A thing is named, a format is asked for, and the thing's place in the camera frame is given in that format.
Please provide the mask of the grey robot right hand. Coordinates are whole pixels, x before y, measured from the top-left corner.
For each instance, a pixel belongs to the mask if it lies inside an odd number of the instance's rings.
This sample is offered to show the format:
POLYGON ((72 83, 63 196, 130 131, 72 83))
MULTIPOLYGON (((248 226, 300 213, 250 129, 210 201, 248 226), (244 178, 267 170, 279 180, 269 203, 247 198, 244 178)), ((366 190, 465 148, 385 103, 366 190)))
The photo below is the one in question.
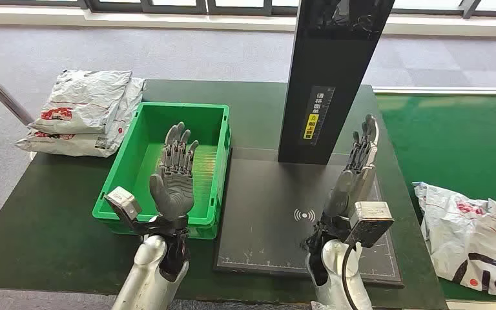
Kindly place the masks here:
POLYGON ((361 127, 362 132, 353 132, 346 166, 324 203, 323 215, 329 218, 352 215, 355 203, 367 198, 373 183, 380 131, 372 114, 365 117, 361 127))

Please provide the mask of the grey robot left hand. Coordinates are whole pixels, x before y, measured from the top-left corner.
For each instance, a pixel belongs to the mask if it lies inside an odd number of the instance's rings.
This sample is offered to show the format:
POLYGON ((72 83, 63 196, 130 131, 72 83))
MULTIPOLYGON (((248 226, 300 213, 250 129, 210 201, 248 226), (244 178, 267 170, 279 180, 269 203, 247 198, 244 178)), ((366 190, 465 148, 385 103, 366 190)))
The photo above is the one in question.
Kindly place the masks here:
POLYGON ((199 142, 188 143, 190 136, 182 121, 169 129, 156 170, 149 178, 156 209, 170 222, 185 218, 194 206, 192 168, 199 142))

